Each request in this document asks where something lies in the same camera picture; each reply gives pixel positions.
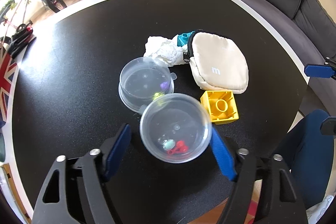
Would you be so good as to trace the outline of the beige zip pouch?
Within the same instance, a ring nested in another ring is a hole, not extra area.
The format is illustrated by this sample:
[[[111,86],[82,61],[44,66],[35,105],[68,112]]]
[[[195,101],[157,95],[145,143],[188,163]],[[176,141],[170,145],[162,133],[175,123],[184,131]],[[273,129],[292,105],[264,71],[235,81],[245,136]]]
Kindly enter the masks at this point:
[[[188,39],[184,61],[189,63],[193,78],[202,90],[228,90],[242,94],[248,88],[248,65],[233,40],[194,31]]]

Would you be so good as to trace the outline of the union jack box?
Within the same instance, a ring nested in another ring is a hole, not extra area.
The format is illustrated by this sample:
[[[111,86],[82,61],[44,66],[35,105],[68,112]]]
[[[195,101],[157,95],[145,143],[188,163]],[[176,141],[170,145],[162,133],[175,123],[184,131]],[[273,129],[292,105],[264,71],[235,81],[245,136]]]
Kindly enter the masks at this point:
[[[1,127],[3,127],[7,121],[8,100],[10,96],[14,73],[16,70],[17,70],[17,63],[7,53],[6,49],[4,47],[1,47],[1,70],[0,70]]]

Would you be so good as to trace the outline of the black red bag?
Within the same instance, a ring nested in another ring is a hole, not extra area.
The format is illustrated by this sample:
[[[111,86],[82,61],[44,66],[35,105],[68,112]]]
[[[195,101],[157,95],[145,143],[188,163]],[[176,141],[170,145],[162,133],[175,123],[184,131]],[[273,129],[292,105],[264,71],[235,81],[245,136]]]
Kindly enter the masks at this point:
[[[32,39],[33,27],[30,23],[18,26],[15,34],[11,38],[9,47],[7,48],[7,52],[11,58],[15,59]]]

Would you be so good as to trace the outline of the yellow toy brick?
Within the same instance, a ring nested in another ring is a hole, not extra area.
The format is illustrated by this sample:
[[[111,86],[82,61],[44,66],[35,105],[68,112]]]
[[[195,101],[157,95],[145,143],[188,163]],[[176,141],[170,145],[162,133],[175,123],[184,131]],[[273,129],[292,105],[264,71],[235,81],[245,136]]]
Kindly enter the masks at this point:
[[[229,124],[239,119],[232,91],[207,90],[201,96],[201,104],[214,124]]]

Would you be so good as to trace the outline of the person's blue trouser leg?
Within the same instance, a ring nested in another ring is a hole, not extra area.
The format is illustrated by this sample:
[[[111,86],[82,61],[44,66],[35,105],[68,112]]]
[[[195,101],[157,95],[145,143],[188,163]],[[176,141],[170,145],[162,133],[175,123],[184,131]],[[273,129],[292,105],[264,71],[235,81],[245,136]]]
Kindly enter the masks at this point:
[[[323,200],[333,166],[334,137],[320,131],[328,117],[327,112],[314,110],[286,134],[273,152],[281,155],[291,170],[307,209]]]

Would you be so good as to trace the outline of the white tissue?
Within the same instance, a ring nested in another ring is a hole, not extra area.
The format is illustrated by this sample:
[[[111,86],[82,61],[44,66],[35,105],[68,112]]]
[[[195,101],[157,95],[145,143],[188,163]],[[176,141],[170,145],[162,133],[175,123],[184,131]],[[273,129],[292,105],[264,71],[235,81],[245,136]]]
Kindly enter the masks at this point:
[[[183,54],[187,52],[187,45],[178,46],[178,36],[172,39],[161,36],[150,36],[145,44],[144,57],[151,57],[165,63],[168,67],[184,65]]]

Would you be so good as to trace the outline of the clear plastic container with red toy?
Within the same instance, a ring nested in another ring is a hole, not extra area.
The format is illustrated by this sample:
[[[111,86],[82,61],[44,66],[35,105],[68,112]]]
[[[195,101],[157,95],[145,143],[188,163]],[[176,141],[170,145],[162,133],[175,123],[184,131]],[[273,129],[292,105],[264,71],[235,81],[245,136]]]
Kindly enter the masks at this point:
[[[212,130],[210,116],[201,103],[181,93],[155,99],[139,123],[145,148],[155,158],[171,164],[200,156],[209,146]]]

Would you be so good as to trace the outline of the clear plastic container with purple toy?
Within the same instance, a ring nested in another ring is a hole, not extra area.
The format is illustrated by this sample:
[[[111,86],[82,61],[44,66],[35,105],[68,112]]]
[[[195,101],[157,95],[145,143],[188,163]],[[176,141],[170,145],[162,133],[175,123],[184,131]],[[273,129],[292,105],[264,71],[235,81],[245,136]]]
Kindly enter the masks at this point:
[[[174,92],[176,79],[177,75],[162,61],[139,57],[123,67],[118,93],[128,109],[142,114],[155,99]]]

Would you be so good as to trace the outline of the teal toy brick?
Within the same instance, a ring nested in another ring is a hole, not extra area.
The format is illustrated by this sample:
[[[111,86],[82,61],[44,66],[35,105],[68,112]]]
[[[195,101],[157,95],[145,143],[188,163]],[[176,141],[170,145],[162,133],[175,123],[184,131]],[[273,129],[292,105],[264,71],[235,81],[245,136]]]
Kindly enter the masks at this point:
[[[184,45],[186,45],[189,41],[190,36],[193,33],[194,31],[177,35],[177,46],[183,47]]]

